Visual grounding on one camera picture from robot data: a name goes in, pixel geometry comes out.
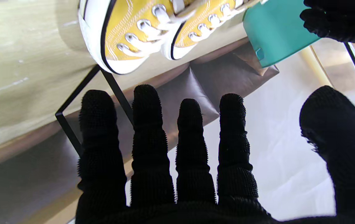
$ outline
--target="wooden surface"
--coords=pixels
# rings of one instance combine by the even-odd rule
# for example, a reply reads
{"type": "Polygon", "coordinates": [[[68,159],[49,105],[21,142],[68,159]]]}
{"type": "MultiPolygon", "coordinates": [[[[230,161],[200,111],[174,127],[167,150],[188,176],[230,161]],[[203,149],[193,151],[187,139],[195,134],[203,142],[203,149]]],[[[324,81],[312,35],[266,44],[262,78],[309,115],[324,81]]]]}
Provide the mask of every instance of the wooden surface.
{"type": "MultiPolygon", "coordinates": [[[[0,1],[0,145],[55,120],[54,113],[95,64],[86,50],[76,0],[0,1]]],[[[238,15],[179,61],[153,54],[138,70],[115,76],[124,90],[246,37],[238,15]]],[[[89,89],[111,90],[100,75],[89,89]]]]}

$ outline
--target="yellow canvas upper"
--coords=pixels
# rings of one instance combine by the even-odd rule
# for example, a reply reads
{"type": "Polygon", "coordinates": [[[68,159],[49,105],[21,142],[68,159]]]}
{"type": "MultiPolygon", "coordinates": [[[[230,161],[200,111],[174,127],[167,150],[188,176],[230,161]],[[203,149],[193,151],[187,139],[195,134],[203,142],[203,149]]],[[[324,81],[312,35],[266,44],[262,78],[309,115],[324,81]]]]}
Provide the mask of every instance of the yellow canvas upper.
{"type": "Polygon", "coordinates": [[[211,27],[211,22],[208,17],[212,14],[216,14],[218,17],[223,17],[223,13],[220,7],[223,4],[229,3],[230,10],[235,7],[235,0],[209,0],[206,4],[203,4],[198,8],[196,14],[186,21],[179,35],[175,41],[175,47],[189,47],[195,45],[197,42],[192,41],[189,38],[191,32],[195,32],[198,36],[201,36],[201,31],[198,29],[199,24],[206,24],[206,27],[211,27]]]}
{"type": "MultiPolygon", "coordinates": [[[[187,6],[193,0],[184,0],[187,6]]],[[[130,50],[138,51],[125,39],[126,33],[135,34],[139,40],[146,41],[147,36],[139,30],[137,22],[147,19],[153,27],[159,25],[158,19],[152,14],[153,6],[162,4],[169,15],[174,13],[170,0],[118,0],[116,1],[105,34],[105,56],[109,60],[134,60],[139,57],[132,57],[124,54],[117,48],[117,44],[126,44],[130,50]]]]}

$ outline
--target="white floor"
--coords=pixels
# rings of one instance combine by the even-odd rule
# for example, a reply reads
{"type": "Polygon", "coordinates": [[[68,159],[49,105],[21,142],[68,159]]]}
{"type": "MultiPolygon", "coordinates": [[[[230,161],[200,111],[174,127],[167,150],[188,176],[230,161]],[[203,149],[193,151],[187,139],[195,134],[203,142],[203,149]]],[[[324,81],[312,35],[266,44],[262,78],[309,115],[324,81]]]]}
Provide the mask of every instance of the white floor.
{"type": "MultiPolygon", "coordinates": [[[[321,85],[299,54],[277,67],[279,75],[244,99],[259,201],[277,220],[334,214],[334,191],[325,162],[312,152],[299,127],[302,104],[321,85]]],[[[204,128],[215,186],[219,132],[219,119],[204,128]]],[[[176,148],[168,155],[176,181],[176,148]]]]}

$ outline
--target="yellow sneaker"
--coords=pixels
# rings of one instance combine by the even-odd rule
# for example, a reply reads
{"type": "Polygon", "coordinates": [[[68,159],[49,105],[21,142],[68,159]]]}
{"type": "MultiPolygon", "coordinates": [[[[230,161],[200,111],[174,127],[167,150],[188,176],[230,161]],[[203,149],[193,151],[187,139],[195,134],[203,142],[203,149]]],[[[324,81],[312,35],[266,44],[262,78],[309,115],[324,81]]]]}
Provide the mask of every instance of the yellow sneaker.
{"type": "Polygon", "coordinates": [[[127,74],[175,36],[205,0],[81,0],[79,24],[93,59],[127,74]]]}
{"type": "Polygon", "coordinates": [[[209,37],[227,20],[254,6],[260,0],[208,0],[196,14],[177,31],[167,58],[177,60],[186,55],[196,44],[209,37]]]}

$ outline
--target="brown leather cushion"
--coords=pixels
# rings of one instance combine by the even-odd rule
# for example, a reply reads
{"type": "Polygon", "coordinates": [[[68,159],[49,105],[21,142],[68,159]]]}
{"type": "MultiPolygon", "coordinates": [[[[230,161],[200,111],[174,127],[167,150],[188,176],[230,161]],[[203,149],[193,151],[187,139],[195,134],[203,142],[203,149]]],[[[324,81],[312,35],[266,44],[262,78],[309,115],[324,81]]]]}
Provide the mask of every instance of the brown leather cushion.
{"type": "Polygon", "coordinates": [[[203,91],[218,112],[222,95],[236,93],[246,97],[279,73],[275,66],[271,66],[263,76],[259,75],[256,69],[243,61],[242,56],[247,53],[245,44],[205,63],[190,63],[203,91]]]}
{"type": "MultiPolygon", "coordinates": [[[[187,68],[182,74],[156,88],[162,105],[163,130],[168,139],[168,149],[172,149],[178,143],[178,126],[180,103],[185,98],[193,98],[199,103],[203,114],[203,125],[207,125],[219,117],[219,113],[213,107],[195,75],[190,68],[187,68]]],[[[131,158],[133,144],[133,127],[123,109],[118,106],[117,125],[119,129],[119,149],[122,152],[124,161],[131,158]]]]}

